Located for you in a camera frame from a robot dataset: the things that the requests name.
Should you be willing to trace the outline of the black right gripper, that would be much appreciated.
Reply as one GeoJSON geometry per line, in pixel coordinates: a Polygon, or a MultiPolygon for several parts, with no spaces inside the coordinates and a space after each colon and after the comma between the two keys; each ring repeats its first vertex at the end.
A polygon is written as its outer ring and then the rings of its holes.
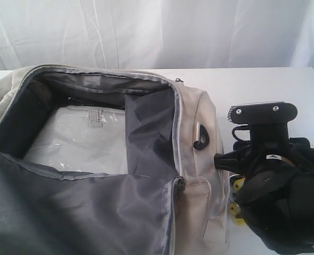
{"type": "Polygon", "coordinates": [[[235,145],[235,151],[214,156],[216,169],[233,172],[233,186],[284,186],[295,175],[288,143],[236,142],[235,145]]]}

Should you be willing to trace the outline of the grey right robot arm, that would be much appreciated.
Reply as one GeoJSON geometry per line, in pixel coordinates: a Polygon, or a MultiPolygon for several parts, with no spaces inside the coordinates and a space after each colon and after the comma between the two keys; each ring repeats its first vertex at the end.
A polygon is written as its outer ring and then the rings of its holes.
{"type": "Polygon", "coordinates": [[[242,218],[265,246],[278,254],[314,253],[314,148],[306,138],[290,138],[289,150],[249,143],[216,154],[217,169],[244,177],[234,200],[242,218]]]}

